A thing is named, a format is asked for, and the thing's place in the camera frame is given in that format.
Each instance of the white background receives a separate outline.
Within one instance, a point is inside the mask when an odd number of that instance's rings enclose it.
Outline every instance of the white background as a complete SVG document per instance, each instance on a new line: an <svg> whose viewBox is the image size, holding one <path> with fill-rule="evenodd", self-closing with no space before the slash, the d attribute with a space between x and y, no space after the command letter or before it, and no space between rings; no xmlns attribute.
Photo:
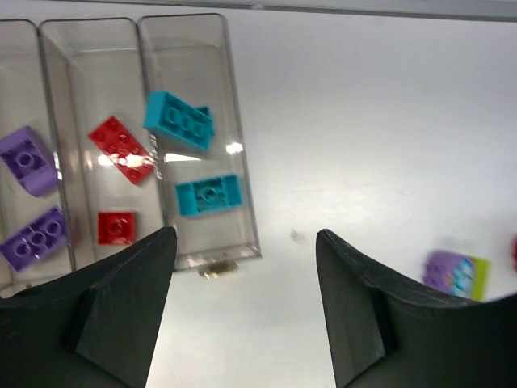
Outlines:
<svg viewBox="0 0 517 388"><path fill-rule="evenodd" d="M209 10L1 11L38 22ZM148 387L334 386L314 261L324 227L413 278L452 239L492 260L489 297L517 289L517 25L218 11L263 259L217 280L174 276Z"/></svg>

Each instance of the red object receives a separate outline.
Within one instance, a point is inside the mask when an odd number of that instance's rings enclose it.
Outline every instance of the red object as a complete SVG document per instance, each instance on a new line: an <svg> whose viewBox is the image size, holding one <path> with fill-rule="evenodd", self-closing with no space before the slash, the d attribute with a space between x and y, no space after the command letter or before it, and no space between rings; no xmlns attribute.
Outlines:
<svg viewBox="0 0 517 388"><path fill-rule="evenodd" d="M97 237L100 245L129 245L135 242L135 213L99 213Z"/></svg>
<svg viewBox="0 0 517 388"><path fill-rule="evenodd" d="M153 170L153 159L149 152L114 116L104 121L88 137L132 184L139 184Z"/></svg>

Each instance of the clear plastic bin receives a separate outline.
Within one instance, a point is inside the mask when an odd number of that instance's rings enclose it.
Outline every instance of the clear plastic bin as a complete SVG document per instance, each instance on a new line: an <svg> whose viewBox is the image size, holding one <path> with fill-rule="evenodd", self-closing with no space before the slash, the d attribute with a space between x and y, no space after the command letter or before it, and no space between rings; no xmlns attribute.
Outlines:
<svg viewBox="0 0 517 388"><path fill-rule="evenodd" d="M0 21L0 138L30 125L53 157L48 107L36 27L25 20ZM47 212L62 208L59 190L35 197L27 192L0 160L0 242ZM72 269L66 245L21 272L0 255L0 296L39 285Z"/></svg>
<svg viewBox="0 0 517 388"><path fill-rule="evenodd" d="M150 150L141 126L145 93L137 27L122 18L50 20L40 33L74 256L82 268L125 248L99 244L99 212L135 213L136 240L164 223L155 174L132 184L88 137L115 116Z"/></svg>
<svg viewBox="0 0 517 388"><path fill-rule="evenodd" d="M207 153L158 138L166 216L178 230L176 267L259 256L225 20L215 14L153 16L141 19L139 29L149 91L166 90L191 106L209 106L215 122ZM231 174L239 178L242 206L180 215L177 183Z"/></svg>

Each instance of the lego brick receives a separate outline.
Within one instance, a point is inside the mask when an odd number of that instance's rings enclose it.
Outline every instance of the lego brick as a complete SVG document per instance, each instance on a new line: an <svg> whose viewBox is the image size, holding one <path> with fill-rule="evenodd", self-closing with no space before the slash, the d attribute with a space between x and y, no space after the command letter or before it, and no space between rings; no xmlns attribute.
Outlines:
<svg viewBox="0 0 517 388"><path fill-rule="evenodd" d="M29 194L43 196L57 188L53 156L31 127L1 139L0 157Z"/></svg>
<svg viewBox="0 0 517 388"><path fill-rule="evenodd" d="M63 212L54 206L0 244L0 252L17 272L66 244Z"/></svg>
<svg viewBox="0 0 517 388"><path fill-rule="evenodd" d="M217 212L242 205L239 179L221 175L175 185L179 213L184 217Z"/></svg>
<svg viewBox="0 0 517 388"><path fill-rule="evenodd" d="M153 170L153 159L132 134L114 117L104 121L88 137L133 184Z"/></svg>
<svg viewBox="0 0 517 388"><path fill-rule="evenodd" d="M444 293L480 301L490 270L488 260L448 251L433 251L423 283Z"/></svg>
<svg viewBox="0 0 517 388"><path fill-rule="evenodd" d="M149 95L144 128L186 147L207 151L214 135L208 107L194 108L167 91Z"/></svg>
<svg viewBox="0 0 517 388"><path fill-rule="evenodd" d="M99 245L130 245L136 241L135 213L99 213Z"/></svg>

